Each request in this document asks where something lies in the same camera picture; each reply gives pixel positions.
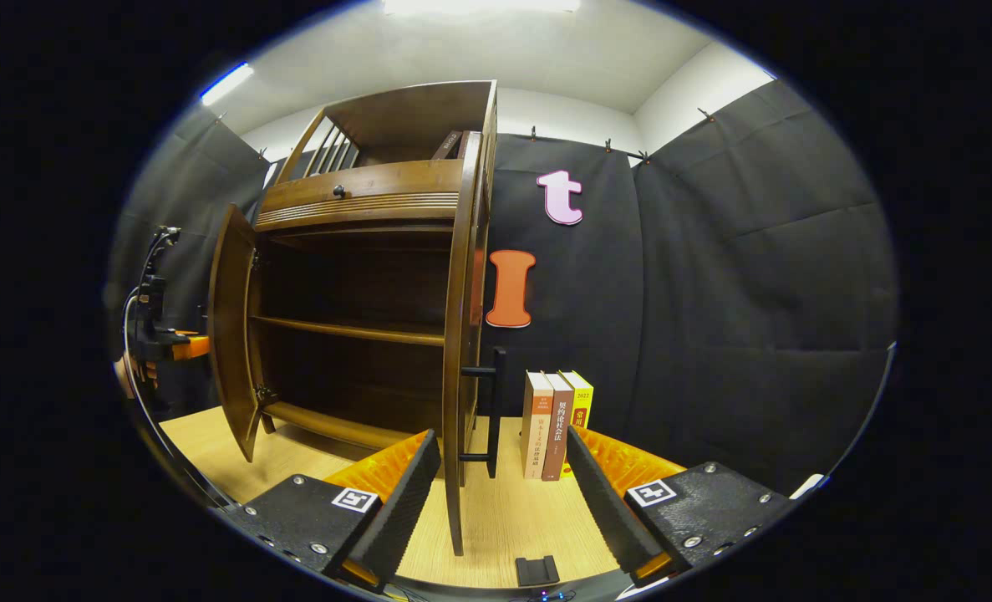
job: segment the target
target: cabinet door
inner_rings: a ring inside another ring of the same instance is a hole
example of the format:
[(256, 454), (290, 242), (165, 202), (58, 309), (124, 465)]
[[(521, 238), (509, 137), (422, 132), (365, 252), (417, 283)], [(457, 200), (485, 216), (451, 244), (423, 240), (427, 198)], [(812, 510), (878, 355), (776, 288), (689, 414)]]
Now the cabinet door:
[(468, 421), (476, 413), (476, 380), (461, 376), (462, 365), (476, 365), (480, 343), (481, 312), (477, 302), (476, 277), (484, 277), (485, 264), (477, 257), (477, 226), (480, 214), (481, 134), (470, 132), (466, 144), (458, 209), (450, 240), (450, 269), (447, 273), (445, 347), (443, 347), (443, 479), (447, 495), (450, 541), (456, 556), (462, 555), (462, 521), (459, 487), (464, 482)]
[(247, 353), (247, 297), (254, 256), (254, 229), (235, 205), (229, 206), (210, 272), (210, 361), (228, 426), (248, 462), (254, 460), (259, 420)]

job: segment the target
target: white book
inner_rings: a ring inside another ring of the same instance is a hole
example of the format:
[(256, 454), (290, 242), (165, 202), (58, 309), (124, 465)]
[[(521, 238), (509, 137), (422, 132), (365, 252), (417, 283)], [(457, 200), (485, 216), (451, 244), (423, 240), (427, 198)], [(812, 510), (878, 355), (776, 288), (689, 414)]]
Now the white book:
[(548, 378), (526, 372), (526, 399), (521, 408), (521, 464), (526, 479), (539, 479), (548, 448), (554, 391)]

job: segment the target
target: fluorescent light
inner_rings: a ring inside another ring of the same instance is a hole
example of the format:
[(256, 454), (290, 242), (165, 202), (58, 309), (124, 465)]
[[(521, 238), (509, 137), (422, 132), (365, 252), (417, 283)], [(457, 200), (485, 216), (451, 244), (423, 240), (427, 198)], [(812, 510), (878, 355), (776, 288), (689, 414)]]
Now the fluorescent light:
[(251, 77), (251, 73), (254, 73), (254, 69), (251, 69), (251, 65), (248, 64), (240, 64), (232, 69), (228, 75), (221, 77), (216, 83), (210, 85), (209, 89), (202, 92), (202, 104), (210, 106), (216, 103), (225, 94), (232, 92), (237, 85), (242, 84), (244, 79)]
[(581, 0), (384, 0), (384, 14), (445, 13), (465, 15), (496, 8), (571, 13)]

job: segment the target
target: light wood tabletop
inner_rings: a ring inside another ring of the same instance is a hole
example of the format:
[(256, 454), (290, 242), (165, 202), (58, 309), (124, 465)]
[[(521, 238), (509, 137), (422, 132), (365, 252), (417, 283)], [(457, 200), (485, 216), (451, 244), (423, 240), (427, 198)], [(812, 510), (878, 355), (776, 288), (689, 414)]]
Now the light wood tabletop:
[[(327, 477), (373, 453), (274, 419), (258, 430), (254, 462), (244, 460), (220, 407), (162, 423), (165, 433), (206, 477), (240, 503), (296, 473)], [(496, 479), (484, 462), (465, 466), (462, 538), (455, 556), (447, 528), (445, 484), (437, 477), (397, 574), (466, 587), (517, 587), (514, 559), (551, 555), (563, 582), (618, 568), (572, 477), (557, 482), (522, 477), (521, 418), (503, 418)], [(488, 419), (478, 416), (470, 452), (487, 449)]]

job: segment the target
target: white wall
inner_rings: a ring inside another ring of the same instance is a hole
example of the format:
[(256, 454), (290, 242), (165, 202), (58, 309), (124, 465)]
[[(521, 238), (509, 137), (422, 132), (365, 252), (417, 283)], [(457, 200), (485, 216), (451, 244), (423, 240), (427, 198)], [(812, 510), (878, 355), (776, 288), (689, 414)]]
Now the white wall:
[(654, 153), (733, 100), (771, 81), (770, 75), (721, 42), (707, 44), (633, 114), (644, 141)]
[[(266, 148), (265, 157), (279, 161), (292, 153), (298, 137), (309, 125), (320, 106), (301, 110), (266, 125), (255, 127), (240, 137), (255, 150)], [(499, 88), (498, 130), (501, 134), (529, 134), (537, 127), (537, 136), (562, 138), (600, 145), (610, 138), (611, 148), (637, 152), (644, 149), (637, 121), (630, 114), (605, 106), (569, 99), (566, 96)], [(319, 145), (324, 127), (317, 130), (306, 150)]]
[(500, 134), (529, 134), (637, 152), (644, 148), (633, 116), (613, 108), (530, 90), (499, 88)]

